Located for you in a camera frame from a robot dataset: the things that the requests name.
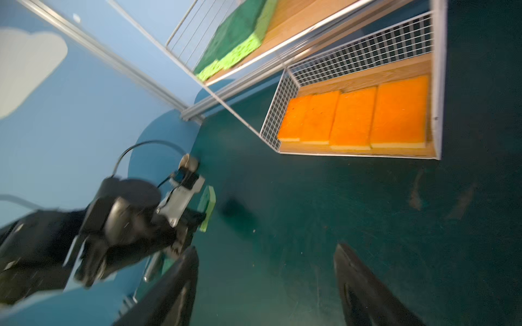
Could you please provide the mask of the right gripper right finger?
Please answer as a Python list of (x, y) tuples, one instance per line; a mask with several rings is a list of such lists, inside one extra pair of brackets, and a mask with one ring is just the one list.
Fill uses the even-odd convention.
[(334, 269), (347, 325), (423, 325), (348, 245), (339, 243)]

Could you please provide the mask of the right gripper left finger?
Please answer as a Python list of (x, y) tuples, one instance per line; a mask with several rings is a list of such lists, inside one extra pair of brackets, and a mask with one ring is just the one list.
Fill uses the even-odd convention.
[(115, 325), (189, 325), (197, 293), (199, 258), (189, 247)]

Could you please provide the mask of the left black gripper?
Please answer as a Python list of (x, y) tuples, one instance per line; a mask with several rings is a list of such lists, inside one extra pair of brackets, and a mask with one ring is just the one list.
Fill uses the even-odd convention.
[(186, 208), (172, 224), (172, 203), (147, 181), (104, 179), (80, 228), (78, 242), (84, 247), (75, 280), (91, 287), (165, 248), (179, 257), (206, 214)]

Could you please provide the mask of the green sponge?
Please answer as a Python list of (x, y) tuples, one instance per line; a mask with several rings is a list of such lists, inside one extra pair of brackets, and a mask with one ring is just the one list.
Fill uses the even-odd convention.
[(277, 7), (276, 0), (247, 0), (218, 27), (193, 73), (206, 81), (258, 49)]
[(205, 219), (199, 226), (201, 232), (206, 232), (208, 229), (209, 222), (212, 218), (213, 210), (216, 206), (216, 193), (213, 186), (206, 186), (203, 195), (200, 198), (197, 210), (201, 213), (205, 213)]

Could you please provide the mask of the orange sponge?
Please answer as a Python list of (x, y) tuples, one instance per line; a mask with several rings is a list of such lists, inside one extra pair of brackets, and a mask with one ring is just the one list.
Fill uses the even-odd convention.
[(291, 99), (288, 103), (284, 119), (281, 123), (278, 140), (281, 142), (297, 142), (303, 130), (303, 122), (312, 99), (312, 95)]
[(341, 91), (313, 95), (303, 122), (300, 142), (305, 144), (329, 144), (330, 133)]
[(391, 81), (377, 87), (372, 148), (419, 149), (427, 143), (430, 76)]
[(329, 145), (333, 150), (368, 151), (377, 87), (342, 93)]

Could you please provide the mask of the white wire wooden shelf rack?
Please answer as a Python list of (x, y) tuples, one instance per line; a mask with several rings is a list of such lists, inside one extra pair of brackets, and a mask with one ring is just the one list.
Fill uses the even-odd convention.
[(323, 145), (284, 145), (276, 134), (289, 101), (313, 91), (358, 90), (379, 82), (430, 74), (428, 143), (421, 149), (380, 150), (379, 157), (439, 160), (443, 148), (443, 114), (447, 60), (446, 1), (431, 1), (426, 12), (373, 33), (355, 37), (356, 31), (385, 19), (406, 6), (406, 1), (356, 1), (324, 16), (293, 35), (231, 69), (234, 80), (219, 90), (202, 83), (207, 97), (181, 115), (192, 120), (216, 105), (279, 74), (279, 83), (265, 120), (254, 134), (274, 152), (327, 156)]

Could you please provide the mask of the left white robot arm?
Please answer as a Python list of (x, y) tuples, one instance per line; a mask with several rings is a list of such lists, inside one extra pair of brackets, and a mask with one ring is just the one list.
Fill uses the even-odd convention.
[(205, 218), (149, 182), (106, 178), (84, 209), (36, 210), (1, 229), (1, 303), (63, 290), (70, 278), (90, 288), (163, 249), (178, 256)]

